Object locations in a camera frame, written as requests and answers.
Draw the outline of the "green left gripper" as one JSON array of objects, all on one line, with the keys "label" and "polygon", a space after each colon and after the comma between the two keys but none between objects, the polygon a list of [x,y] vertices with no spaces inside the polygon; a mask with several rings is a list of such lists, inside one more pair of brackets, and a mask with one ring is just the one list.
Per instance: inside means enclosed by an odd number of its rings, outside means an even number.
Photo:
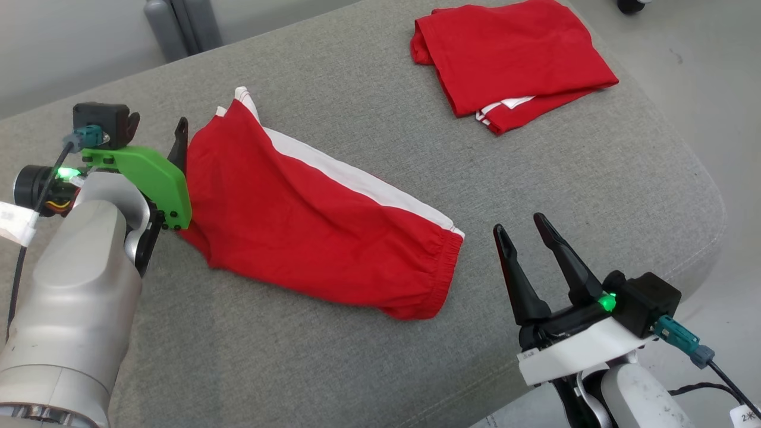
[{"label": "green left gripper", "polygon": [[168,228],[187,229],[192,206],[187,187],[188,120],[180,117],[174,130],[168,158],[143,146],[117,150],[84,149],[83,160],[90,167],[114,169],[125,176],[166,217]]}]

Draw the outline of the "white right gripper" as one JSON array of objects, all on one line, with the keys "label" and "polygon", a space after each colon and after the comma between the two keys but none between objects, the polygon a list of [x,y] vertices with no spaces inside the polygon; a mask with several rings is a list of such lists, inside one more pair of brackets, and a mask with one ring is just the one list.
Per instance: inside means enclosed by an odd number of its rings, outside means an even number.
[{"label": "white right gripper", "polygon": [[501,224],[493,228],[506,290],[514,320],[521,328],[517,355],[519,371],[527,385],[573,376],[603,362],[622,357],[649,343],[650,334],[639,338],[612,317],[614,297],[603,297],[597,276],[541,213],[533,214],[535,226],[569,286],[574,306],[552,314],[536,295],[519,261],[517,249]]}]

